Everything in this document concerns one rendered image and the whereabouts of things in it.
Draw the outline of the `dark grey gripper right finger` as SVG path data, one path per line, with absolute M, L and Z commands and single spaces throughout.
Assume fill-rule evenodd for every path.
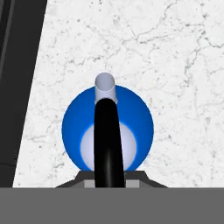
M 165 188 L 165 185 L 149 179 L 144 171 L 126 171 L 124 177 L 127 188 Z

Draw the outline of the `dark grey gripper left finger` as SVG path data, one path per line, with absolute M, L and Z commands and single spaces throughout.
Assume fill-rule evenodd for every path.
M 59 185 L 59 188 L 63 187 L 95 188 L 95 173 L 93 171 L 79 171 L 75 179 Z

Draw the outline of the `black hob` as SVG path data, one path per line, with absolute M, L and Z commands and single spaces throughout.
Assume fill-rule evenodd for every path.
M 47 0 L 0 0 L 0 187 L 11 187 Z

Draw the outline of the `blue kettle with black handle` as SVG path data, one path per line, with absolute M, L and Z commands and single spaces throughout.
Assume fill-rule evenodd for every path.
M 95 187 L 126 187 L 124 173 L 138 171 L 153 134 L 144 101 L 109 73 L 98 74 L 71 102 L 62 122 L 67 155 L 80 171 L 94 172 Z

